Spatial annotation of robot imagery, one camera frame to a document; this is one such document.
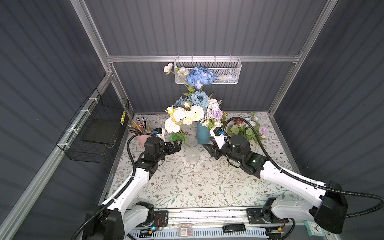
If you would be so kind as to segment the cream peony flower stem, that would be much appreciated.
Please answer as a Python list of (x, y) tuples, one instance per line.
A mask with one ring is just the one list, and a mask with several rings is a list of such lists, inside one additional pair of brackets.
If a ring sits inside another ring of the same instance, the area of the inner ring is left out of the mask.
[(182, 119), (183, 125), (191, 125), (193, 122), (199, 122), (205, 116), (204, 109), (200, 106), (192, 106), (190, 102), (185, 102), (185, 117)]

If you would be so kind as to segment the purple white flower bunch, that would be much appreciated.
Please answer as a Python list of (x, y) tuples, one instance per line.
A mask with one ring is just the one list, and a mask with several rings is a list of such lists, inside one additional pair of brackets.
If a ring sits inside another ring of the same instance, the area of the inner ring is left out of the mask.
[(200, 121), (203, 127), (211, 131), (217, 127), (221, 127), (227, 119), (228, 113), (221, 109), (222, 101), (210, 99), (209, 105), (206, 109), (205, 117)]

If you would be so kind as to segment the clear ribbed glass vase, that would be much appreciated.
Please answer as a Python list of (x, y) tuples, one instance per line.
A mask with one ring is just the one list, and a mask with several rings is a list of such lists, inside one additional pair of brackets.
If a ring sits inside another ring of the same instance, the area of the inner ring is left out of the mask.
[(198, 147), (198, 140), (196, 138), (187, 138), (186, 142), (186, 161), (190, 165), (195, 165), (199, 162), (200, 152)]

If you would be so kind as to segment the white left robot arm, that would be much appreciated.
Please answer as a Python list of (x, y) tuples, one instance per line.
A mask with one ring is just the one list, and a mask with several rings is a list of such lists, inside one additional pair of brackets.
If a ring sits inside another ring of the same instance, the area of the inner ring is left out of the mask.
[(130, 151), (131, 141), (142, 134), (134, 135), (127, 140), (127, 152), (133, 166), (131, 176), (116, 190), (111, 197), (101, 203), (99, 209), (87, 215), (85, 222), (71, 237), (76, 240), (82, 234), (83, 240), (123, 240), (138, 225), (153, 217), (151, 204), (135, 205), (130, 211), (128, 207), (141, 188), (147, 184), (159, 166), (159, 161), (166, 156), (180, 152), (183, 142), (165, 142), (153, 134), (145, 143), (145, 151), (137, 161)]

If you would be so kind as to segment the teal ceramic vase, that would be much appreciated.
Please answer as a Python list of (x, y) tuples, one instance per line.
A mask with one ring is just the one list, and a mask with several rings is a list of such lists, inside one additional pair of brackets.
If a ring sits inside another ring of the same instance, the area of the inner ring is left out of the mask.
[(197, 125), (197, 140), (200, 145), (208, 144), (210, 142), (209, 137), (211, 136), (207, 127), (203, 126), (200, 122)]

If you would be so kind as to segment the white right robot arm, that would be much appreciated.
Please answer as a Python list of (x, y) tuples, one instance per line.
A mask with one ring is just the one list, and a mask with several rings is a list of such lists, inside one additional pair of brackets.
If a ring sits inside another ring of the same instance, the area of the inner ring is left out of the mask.
[(203, 145), (212, 158), (225, 157), (229, 165), (278, 184), (303, 198), (290, 202), (269, 197), (259, 214), (266, 223), (297, 219), (315, 222), (333, 234), (342, 232), (348, 210), (343, 194), (323, 190), (326, 186), (323, 182), (305, 178), (280, 166), (275, 167), (267, 157), (252, 152), (249, 141), (242, 135), (235, 135), (228, 142), (224, 142), (222, 136), (215, 136), (212, 140), (219, 142)]

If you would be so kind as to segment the dusty blue rose bunch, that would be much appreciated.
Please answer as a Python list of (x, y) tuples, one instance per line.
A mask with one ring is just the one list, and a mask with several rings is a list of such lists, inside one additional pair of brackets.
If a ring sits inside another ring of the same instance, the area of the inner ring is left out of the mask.
[(195, 92), (191, 94), (189, 97), (180, 97), (174, 104), (175, 108), (184, 107), (186, 102), (191, 104), (192, 106), (199, 106), (206, 110), (209, 106), (209, 96), (205, 92)]

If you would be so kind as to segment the blue hydrangea flower stem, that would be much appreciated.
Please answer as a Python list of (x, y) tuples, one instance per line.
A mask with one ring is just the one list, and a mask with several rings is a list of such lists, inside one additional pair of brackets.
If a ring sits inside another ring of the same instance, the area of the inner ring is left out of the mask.
[(212, 85), (217, 79), (218, 77), (213, 71), (200, 66), (194, 67), (186, 75), (186, 83), (190, 93), (201, 92), (205, 86)]

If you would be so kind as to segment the white rose stem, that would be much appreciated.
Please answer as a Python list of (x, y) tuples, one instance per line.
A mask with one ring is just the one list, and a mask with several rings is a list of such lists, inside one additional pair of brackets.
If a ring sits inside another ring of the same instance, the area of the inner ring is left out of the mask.
[(189, 86), (188, 81), (187, 81), (187, 75), (189, 74), (189, 71), (187, 71), (186, 68), (184, 68), (184, 67), (181, 67), (181, 68), (176, 67), (175, 68), (173, 63), (168, 63), (167, 65), (164, 66), (163, 72), (166, 75), (174, 74), (175, 77), (182, 78), (184, 86), (187, 89), (189, 89), (190, 86)]

